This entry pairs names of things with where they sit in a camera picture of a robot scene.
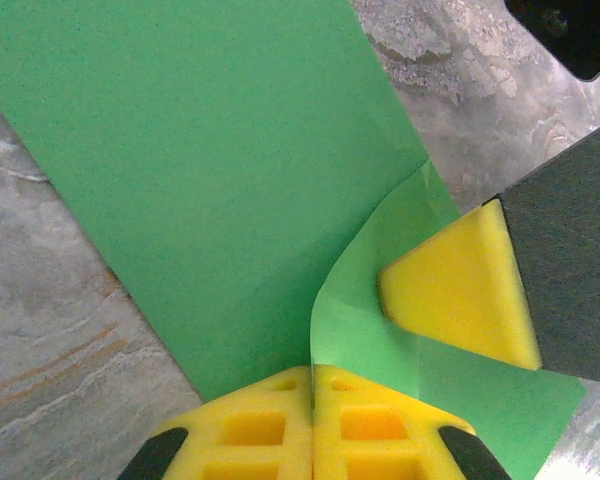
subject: yellow foam pad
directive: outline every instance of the yellow foam pad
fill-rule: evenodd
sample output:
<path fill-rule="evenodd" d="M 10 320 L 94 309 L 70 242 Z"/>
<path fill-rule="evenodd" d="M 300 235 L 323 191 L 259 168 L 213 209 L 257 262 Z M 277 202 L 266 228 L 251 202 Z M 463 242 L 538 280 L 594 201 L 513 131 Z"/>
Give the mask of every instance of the yellow foam pad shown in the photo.
<path fill-rule="evenodd" d="M 379 275 L 402 328 L 531 370 L 540 354 L 500 201 L 454 222 Z"/>
<path fill-rule="evenodd" d="M 189 433 L 164 480 L 311 480 L 311 372 L 285 370 L 169 420 Z"/>
<path fill-rule="evenodd" d="M 438 434 L 464 420 L 333 366 L 314 369 L 315 480 L 466 480 Z"/>

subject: square hole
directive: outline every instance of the square hole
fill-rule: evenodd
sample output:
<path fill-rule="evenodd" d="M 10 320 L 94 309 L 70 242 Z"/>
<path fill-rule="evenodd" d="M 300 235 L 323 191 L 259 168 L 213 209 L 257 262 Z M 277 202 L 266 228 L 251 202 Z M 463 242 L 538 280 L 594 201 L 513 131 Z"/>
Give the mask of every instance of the square hole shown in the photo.
<path fill-rule="evenodd" d="M 203 480 L 276 480 L 278 465 L 263 464 L 218 464 L 204 468 Z"/>
<path fill-rule="evenodd" d="M 399 440 L 407 438 L 398 413 L 384 406 L 349 407 L 340 415 L 343 440 Z"/>
<path fill-rule="evenodd" d="M 225 420 L 220 445 L 282 445 L 283 412 L 246 412 Z"/>
<path fill-rule="evenodd" d="M 348 480 L 427 480 L 417 458 L 356 455 L 347 459 Z"/>
<path fill-rule="evenodd" d="M 356 390 L 356 387 L 336 377 L 331 379 L 331 389 L 340 392 L 351 392 Z"/>
<path fill-rule="evenodd" d="M 288 380 L 284 380 L 273 387 L 273 390 L 277 392 L 289 392 L 291 390 L 295 390 L 298 386 L 298 382 L 296 382 L 295 378 L 289 378 Z"/>

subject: black rubber tip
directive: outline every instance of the black rubber tip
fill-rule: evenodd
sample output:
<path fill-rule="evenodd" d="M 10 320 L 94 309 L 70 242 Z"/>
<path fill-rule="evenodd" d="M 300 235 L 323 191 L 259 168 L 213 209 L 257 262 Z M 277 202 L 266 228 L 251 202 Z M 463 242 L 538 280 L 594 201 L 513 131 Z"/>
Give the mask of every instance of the black rubber tip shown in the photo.
<path fill-rule="evenodd" d="M 475 435 L 450 426 L 438 429 L 438 433 L 467 480 L 511 480 L 496 457 Z"/>
<path fill-rule="evenodd" d="M 184 428 L 172 428 L 144 442 L 118 480 L 160 480 L 187 438 Z"/>

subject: yellow foam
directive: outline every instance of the yellow foam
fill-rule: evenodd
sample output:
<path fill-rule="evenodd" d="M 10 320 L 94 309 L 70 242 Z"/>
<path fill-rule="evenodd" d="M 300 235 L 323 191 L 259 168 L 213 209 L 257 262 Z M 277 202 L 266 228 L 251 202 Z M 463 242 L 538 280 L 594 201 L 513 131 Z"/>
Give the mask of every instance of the yellow foam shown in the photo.
<path fill-rule="evenodd" d="M 499 200 L 478 207 L 379 276 L 402 328 L 531 370 L 540 354 Z"/>
<path fill-rule="evenodd" d="M 314 396 L 314 480 L 465 480 L 438 434 L 464 420 L 327 365 Z"/>
<path fill-rule="evenodd" d="M 295 367 L 169 420 L 189 434 L 163 480 L 311 480 L 310 398 Z"/>

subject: gray marble surface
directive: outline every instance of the gray marble surface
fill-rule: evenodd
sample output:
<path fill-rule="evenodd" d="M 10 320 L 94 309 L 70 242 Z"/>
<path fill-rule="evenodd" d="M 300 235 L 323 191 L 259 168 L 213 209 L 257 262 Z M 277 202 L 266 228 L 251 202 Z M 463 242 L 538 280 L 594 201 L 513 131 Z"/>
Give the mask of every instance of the gray marble surface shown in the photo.
<path fill-rule="evenodd" d="M 571 77 L 499 0 L 353 0 L 459 205 L 600 126 L 600 78 Z M 600 384 L 537 480 L 600 480 Z M 0 116 L 0 479 L 115 478 L 200 403 Z"/>

